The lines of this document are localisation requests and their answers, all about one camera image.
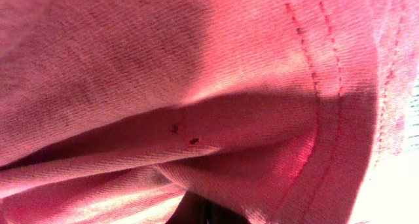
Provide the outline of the red orange t-shirt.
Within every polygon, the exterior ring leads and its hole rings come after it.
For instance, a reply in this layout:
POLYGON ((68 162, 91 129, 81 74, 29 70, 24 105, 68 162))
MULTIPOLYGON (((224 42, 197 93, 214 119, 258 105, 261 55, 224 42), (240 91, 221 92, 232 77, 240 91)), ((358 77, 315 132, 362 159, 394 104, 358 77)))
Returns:
POLYGON ((417 223, 418 0, 1 0, 1 222, 417 223))

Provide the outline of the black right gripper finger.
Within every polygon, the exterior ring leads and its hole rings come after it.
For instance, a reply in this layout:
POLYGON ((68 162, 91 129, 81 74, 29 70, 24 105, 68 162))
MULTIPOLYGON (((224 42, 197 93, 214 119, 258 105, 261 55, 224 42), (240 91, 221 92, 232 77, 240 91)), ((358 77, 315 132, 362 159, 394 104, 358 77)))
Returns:
POLYGON ((242 215, 187 191, 166 224, 250 224, 242 215))

